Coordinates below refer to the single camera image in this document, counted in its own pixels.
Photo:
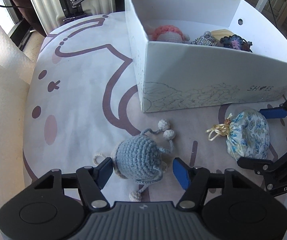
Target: floral fabric pouch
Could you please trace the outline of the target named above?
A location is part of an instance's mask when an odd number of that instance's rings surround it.
[[[266,118],[258,111],[247,109],[237,116],[229,117],[223,124],[214,125],[208,140],[227,136],[228,153],[237,161],[240,157],[266,159],[269,148],[269,127]]]

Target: crocheted ball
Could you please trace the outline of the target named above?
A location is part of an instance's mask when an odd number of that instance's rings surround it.
[[[164,138],[169,141],[172,140],[176,136],[174,130],[166,130],[164,131]]]
[[[116,152],[116,168],[139,184],[158,182],[162,179],[163,170],[156,142],[146,135],[123,141]]]
[[[168,130],[170,129],[170,123],[165,119],[161,119],[158,122],[158,129],[163,131]]]
[[[156,28],[155,31],[152,34],[152,40],[153,41],[157,41],[158,37],[161,34],[164,34],[164,33],[167,33],[167,32],[177,33],[177,34],[179,34],[181,36],[181,39],[183,41],[185,40],[184,35],[181,32],[181,30],[178,27],[173,26],[173,25],[162,25],[162,26],[159,26],[158,28]]]
[[[138,191],[132,191],[129,193],[129,199],[132,202],[140,202],[141,200],[141,193]]]

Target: white cardboard box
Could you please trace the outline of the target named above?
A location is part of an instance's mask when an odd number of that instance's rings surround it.
[[[125,11],[144,113],[272,101],[287,91],[287,40],[244,0],[125,0]],[[253,53],[148,40],[143,26],[167,24],[191,41],[231,30],[252,41]]]

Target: black cable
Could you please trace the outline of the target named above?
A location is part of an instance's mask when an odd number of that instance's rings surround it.
[[[23,6],[15,6],[15,5],[10,5],[10,6],[0,5],[0,7],[2,7],[2,8],[32,8],[32,6],[30,6],[30,7],[23,7]]]
[[[278,25],[277,25],[277,21],[276,21],[275,14],[273,13],[273,10],[272,10],[272,6],[271,6],[271,3],[270,3],[270,0],[268,0],[268,2],[269,2],[269,5],[270,5],[270,9],[271,9],[271,13],[272,13],[273,19],[274,19],[274,21],[275,21],[276,28],[277,28],[277,30],[279,30],[279,29],[278,29]]]

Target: blue crocheted toy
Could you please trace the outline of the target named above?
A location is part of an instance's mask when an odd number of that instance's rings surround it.
[[[167,164],[161,160],[161,154],[173,152],[173,141],[175,132],[170,130],[170,124],[166,120],[160,120],[159,130],[152,131],[150,128],[142,131],[139,135],[133,136],[119,143],[111,154],[114,163],[115,173],[122,179],[133,179],[144,186],[129,194],[131,201],[139,202],[141,193],[152,183],[162,179],[163,173],[167,170]],[[157,146],[156,142],[145,133],[158,134],[164,132],[163,136],[170,143],[170,150]]]

